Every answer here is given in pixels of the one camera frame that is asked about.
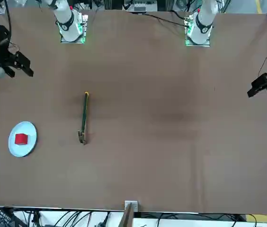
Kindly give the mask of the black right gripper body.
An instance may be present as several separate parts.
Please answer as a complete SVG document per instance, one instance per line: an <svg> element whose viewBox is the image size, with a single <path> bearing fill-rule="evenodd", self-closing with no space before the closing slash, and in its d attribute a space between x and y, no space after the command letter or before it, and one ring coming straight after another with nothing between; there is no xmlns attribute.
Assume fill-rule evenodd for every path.
<svg viewBox="0 0 267 227"><path fill-rule="evenodd" d="M13 67L19 69L16 56L9 51L9 45L0 45L0 67Z"/></svg>

